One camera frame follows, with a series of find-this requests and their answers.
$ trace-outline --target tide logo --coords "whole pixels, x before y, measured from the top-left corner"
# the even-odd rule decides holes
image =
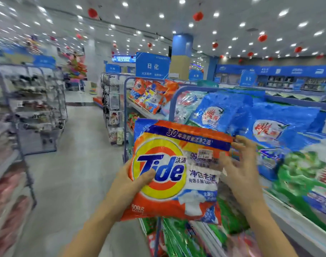
[[[141,190],[145,197],[169,200],[183,189],[186,161],[182,150],[173,141],[151,139],[137,149],[132,165],[133,177],[136,179],[151,168],[156,171],[156,176]]]

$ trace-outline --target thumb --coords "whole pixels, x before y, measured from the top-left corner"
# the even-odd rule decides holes
[[[138,193],[145,185],[148,185],[155,177],[156,172],[154,169],[150,169],[144,174],[140,175],[137,179],[132,182],[133,188]]]

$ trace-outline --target person's left arm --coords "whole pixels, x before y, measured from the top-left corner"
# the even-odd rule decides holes
[[[99,255],[114,223],[120,220],[135,194],[155,177],[156,172],[151,169],[132,181],[128,177],[131,162],[129,160],[121,168],[105,199],[91,218],[84,223],[82,230],[66,246],[62,257],[97,257]]]

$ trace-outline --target hand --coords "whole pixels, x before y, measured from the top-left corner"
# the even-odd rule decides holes
[[[156,175],[154,169],[150,169],[132,181],[128,177],[128,170],[131,164],[132,160],[127,161],[117,173],[102,204],[106,207],[109,217],[114,218],[114,221],[118,221],[122,217],[123,212],[131,204],[135,194],[150,183]]]
[[[232,189],[244,213],[249,215],[251,210],[265,206],[256,163],[256,144],[239,135],[235,141],[231,146],[239,151],[240,161],[222,152],[220,162],[226,171],[226,183]]]

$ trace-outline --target floor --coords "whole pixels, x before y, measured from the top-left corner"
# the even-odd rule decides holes
[[[91,99],[81,92],[66,94],[67,102]],[[104,198],[122,166],[123,147],[109,144],[99,107],[68,107],[68,115],[58,151],[26,157],[38,204],[15,257],[58,256]],[[106,256],[151,256],[138,220],[114,225],[100,253]]]

